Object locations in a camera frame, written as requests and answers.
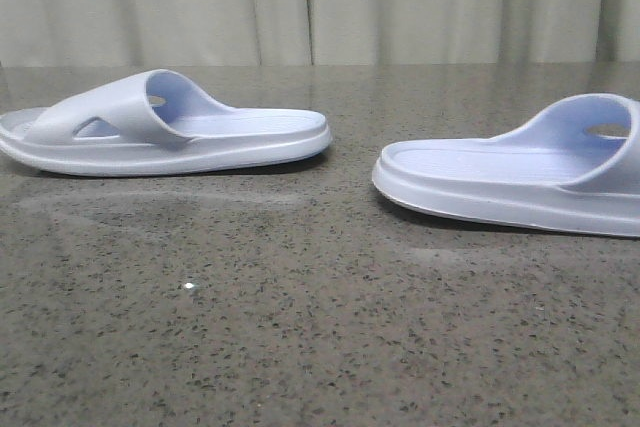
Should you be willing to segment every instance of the slide sandal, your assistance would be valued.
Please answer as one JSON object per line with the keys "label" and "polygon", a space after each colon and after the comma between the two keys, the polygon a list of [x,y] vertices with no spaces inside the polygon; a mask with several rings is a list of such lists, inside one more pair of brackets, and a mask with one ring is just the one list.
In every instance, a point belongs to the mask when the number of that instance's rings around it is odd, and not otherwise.
{"label": "slide sandal", "polygon": [[169,70],[133,75],[48,108],[0,116],[0,150],[74,175],[163,175],[276,164],[331,142],[322,114],[224,105]]}
{"label": "slide sandal", "polygon": [[[608,124],[627,137],[593,132]],[[391,144],[373,183],[393,202],[440,217],[640,237],[640,103],[578,95],[490,139]]]}

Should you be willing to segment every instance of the granite countertop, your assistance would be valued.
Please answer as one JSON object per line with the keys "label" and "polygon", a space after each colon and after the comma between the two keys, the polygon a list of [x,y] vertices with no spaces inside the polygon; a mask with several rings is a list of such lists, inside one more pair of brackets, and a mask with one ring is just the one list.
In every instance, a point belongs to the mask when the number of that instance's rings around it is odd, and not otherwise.
{"label": "granite countertop", "polygon": [[[133,68],[4,68],[0,112]],[[442,220],[380,149],[487,137],[640,64],[176,68],[327,115],[325,153],[161,178],[0,156],[0,424],[640,425],[640,243]]]}

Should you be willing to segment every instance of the slipper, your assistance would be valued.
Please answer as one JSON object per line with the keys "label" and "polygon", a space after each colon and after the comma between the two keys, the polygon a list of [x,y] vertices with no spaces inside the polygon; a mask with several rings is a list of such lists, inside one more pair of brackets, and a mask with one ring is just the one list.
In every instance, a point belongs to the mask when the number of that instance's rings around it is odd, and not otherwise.
{"label": "slipper", "polygon": [[[628,136],[593,132],[607,124]],[[578,95],[490,139],[391,144],[373,183],[393,202],[436,216],[640,237],[640,103]]]}
{"label": "slipper", "polygon": [[320,113],[230,107],[169,70],[0,116],[0,150],[32,167],[74,175],[253,167],[311,157],[330,142]]}

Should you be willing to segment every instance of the white curtain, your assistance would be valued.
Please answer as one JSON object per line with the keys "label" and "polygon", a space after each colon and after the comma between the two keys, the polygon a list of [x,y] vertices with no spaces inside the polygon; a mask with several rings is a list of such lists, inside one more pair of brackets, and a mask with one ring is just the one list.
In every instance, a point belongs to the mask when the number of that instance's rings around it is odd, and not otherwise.
{"label": "white curtain", "polygon": [[0,0],[0,62],[640,60],[638,0]]}

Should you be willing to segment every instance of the speckled granite surface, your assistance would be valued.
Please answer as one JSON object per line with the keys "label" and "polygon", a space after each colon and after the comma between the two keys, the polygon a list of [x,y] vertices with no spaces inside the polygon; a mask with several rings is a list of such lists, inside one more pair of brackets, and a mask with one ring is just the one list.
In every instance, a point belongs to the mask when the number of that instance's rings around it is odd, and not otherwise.
{"label": "speckled granite surface", "polygon": [[[4,69],[0,112],[139,70]],[[640,65],[177,70],[335,142],[164,178],[0,157],[0,425],[640,425],[640,242],[440,220],[369,181],[393,141],[640,98]]]}

